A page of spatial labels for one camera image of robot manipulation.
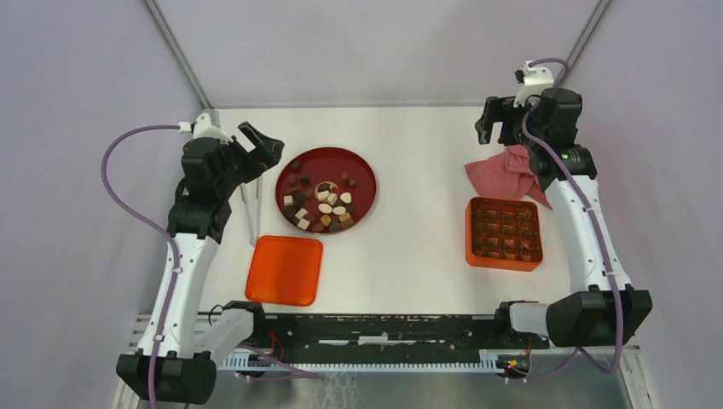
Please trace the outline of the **orange compartment chocolate box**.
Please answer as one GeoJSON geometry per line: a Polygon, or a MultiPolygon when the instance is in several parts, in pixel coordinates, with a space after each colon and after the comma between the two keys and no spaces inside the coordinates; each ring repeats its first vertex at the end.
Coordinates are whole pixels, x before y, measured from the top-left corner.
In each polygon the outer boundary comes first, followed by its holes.
{"type": "Polygon", "coordinates": [[[465,260],[475,268],[532,272],[544,252],[537,206],[529,201],[474,197],[465,212],[465,260]]]}

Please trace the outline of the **metal serving tongs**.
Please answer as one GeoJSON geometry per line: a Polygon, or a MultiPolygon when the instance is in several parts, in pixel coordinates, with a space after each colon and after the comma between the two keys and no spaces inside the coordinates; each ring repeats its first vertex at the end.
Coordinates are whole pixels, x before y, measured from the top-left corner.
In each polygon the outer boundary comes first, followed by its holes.
{"type": "Polygon", "coordinates": [[[249,244],[254,247],[260,238],[263,207],[263,177],[253,183],[240,185],[240,195],[246,216],[249,244]]]}

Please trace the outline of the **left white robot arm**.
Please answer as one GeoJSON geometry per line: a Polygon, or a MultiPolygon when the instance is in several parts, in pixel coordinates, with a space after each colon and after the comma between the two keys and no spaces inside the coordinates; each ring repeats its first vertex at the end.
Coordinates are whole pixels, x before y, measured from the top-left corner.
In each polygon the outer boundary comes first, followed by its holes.
{"type": "Polygon", "coordinates": [[[125,212],[160,233],[167,245],[165,267],[151,320],[135,352],[121,354],[116,373],[151,408],[159,403],[204,405],[211,397],[217,368],[243,342],[261,345],[268,336],[257,302],[232,302],[230,311],[196,336],[203,285],[231,216],[231,196],[274,168],[285,144],[248,122],[239,131],[253,145],[246,150],[234,135],[213,125],[206,115],[194,122],[148,125],[130,130],[105,151],[101,181],[125,212]],[[175,130],[191,136],[182,148],[183,177],[176,185],[166,227],[127,205],[113,190],[108,162],[120,142],[152,130],[175,130]]]}

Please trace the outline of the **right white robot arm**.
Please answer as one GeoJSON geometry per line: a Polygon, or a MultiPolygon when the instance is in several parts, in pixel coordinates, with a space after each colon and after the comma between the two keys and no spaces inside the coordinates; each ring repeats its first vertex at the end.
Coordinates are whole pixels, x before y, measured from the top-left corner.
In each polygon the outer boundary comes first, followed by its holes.
{"type": "Polygon", "coordinates": [[[504,302],[505,317],[492,325],[494,340],[513,348],[527,333],[557,347],[622,347],[651,312],[647,290],[636,290],[619,262],[599,202],[591,153],[576,143],[582,97],[547,88],[517,103],[489,97],[475,123],[478,140],[490,141],[501,125],[503,145],[524,147],[557,217],[570,272],[570,294],[551,304],[504,302]]]}

